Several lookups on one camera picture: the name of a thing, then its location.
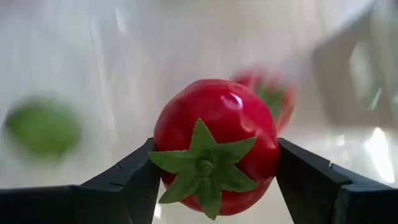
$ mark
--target blurred background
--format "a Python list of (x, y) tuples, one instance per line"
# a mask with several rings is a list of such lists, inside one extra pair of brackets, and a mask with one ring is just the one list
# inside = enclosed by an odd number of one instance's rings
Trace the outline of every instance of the blurred background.
[[(185, 86), (254, 64), (296, 86), (281, 137), (398, 186), (395, 10), (371, 0), (1, 1), (0, 123), (21, 98), (46, 93), (80, 114), (84, 138), (43, 162), (2, 135), (0, 188), (80, 184), (151, 137)], [(155, 208), (153, 223), (188, 222), (214, 223), (181, 204)], [(273, 181), (255, 206), (215, 223), (292, 221)]]

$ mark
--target red tomato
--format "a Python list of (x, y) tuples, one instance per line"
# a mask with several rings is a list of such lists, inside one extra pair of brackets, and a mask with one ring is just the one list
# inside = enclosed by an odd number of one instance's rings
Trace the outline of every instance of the red tomato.
[(252, 67), (238, 72), (233, 78), (234, 82), (247, 86), (268, 104), (277, 133), (286, 127), (295, 106), (294, 87), (282, 82), (280, 77), (277, 72), (263, 67)]
[[(257, 183), (248, 192), (222, 191), (220, 215), (233, 215), (254, 205), (266, 192), (279, 166), (279, 147), (270, 111), (250, 89), (227, 80), (199, 80), (171, 99), (155, 129), (157, 151), (182, 151), (190, 147), (195, 122), (202, 119), (218, 144), (257, 137), (236, 167)], [(169, 189), (175, 174), (164, 172)], [(202, 211), (196, 196), (182, 200)]]

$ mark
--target white surface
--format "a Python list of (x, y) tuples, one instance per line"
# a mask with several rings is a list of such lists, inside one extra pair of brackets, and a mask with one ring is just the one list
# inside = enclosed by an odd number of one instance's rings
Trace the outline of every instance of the white surface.
[[(2, 1), (0, 120), (21, 96), (56, 91), (87, 118), (91, 138), (60, 165), (26, 164), (2, 143), (0, 187), (81, 183), (151, 136), (163, 105), (189, 83), (228, 78), (252, 63), (279, 68), (298, 86), (297, 109), (283, 137), (394, 185), (398, 148), (386, 143), (391, 135), (331, 128), (310, 64), (315, 42), (354, 17), (364, 2)], [(158, 205), (154, 223), (214, 222), (173, 204)], [(255, 206), (215, 223), (292, 221), (273, 181)]]

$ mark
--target cherry tomato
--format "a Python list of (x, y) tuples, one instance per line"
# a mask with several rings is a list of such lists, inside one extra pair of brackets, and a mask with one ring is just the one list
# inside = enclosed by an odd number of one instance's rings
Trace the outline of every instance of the cherry tomato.
[[(204, 212), (210, 218), (213, 218), (213, 215), (233, 215), (245, 211), (264, 195), (279, 166), (279, 147), (271, 112), (263, 100), (243, 85), (227, 80), (196, 81), (172, 98), (161, 112), (154, 129), (157, 151), (184, 151), (186, 153), (192, 151), (193, 138), (196, 134), (200, 135), (199, 131), (195, 134), (194, 130), (201, 122), (204, 123), (203, 127), (208, 128), (211, 136), (220, 146), (208, 148), (204, 146), (204, 150), (208, 150), (208, 153), (221, 152), (222, 146), (229, 143), (238, 142), (240, 144), (245, 139), (256, 139), (255, 142), (252, 142), (247, 154), (244, 154), (243, 158), (235, 164), (256, 185), (253, 187), (251, 183), (248, 183), (248, 185), (242, 186), (242, 189), (248, 191), (237, 188), (236, 192), (224, 190), (233, 189), (225, 186), (220, 193), (222, 200), (218, 213), (209, 215), (206, 209)], [(196, 141), (195, 144), (202, 143), (203, 145), (206, 144), (205, 141)], [(218, 164), (223, 163), (223, 160), (228, 160), (228, 156), (221, 156), (218, 159), (221, 160), (218, 161)], [(177, 181), (176, 175), (183, 175), (187, 171), (178, 170), (174, 167), (183, 162), (164, 165), (165, 161), (160, 161), (160, 159), (157, 161), (154, 158), (153, 161), (156, 161), (156, 164), (161, 168), (169, 168), (175, 172), (172, 174), (165, 171), (162, 174), (166, 189), (170, 188), (173, 181)], [(216, 169), (218, 164), (210, 164), (210, 169), (205, 169), (205, 175), (211, 173), (213, 168)], [(203, 170), (200, 171), (198, 178), (201, 178), (202, 174)], [(222, 177), (214, 178), (212, 181), (215, 183), (221, 182), (219, 179), (222, 179)], [(201, 204), (197, 197), (200, 192), (192, 189), (186, 190), (191, 190), (192, 194), (182, 198), (182, 203), (194, 210), (203, 211), (202, 207), (205, 205), (204, 203)]]
[(247, 86), (262, 98), (271, 110), (277, 133), (289, 123), (295, 107), (295, 89), (283, 82), (278, 72), (256, 66), (239, 71), (233, 80)]

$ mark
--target green fruit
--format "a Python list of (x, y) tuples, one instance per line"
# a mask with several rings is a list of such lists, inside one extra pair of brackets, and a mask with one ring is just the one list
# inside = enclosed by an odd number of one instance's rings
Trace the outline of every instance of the green fruit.
[(39, 154), (63, 154), (81, 138), (76, 114), (56, 100), (26, 101), (9, 113), (6, 128), (17, 141)]

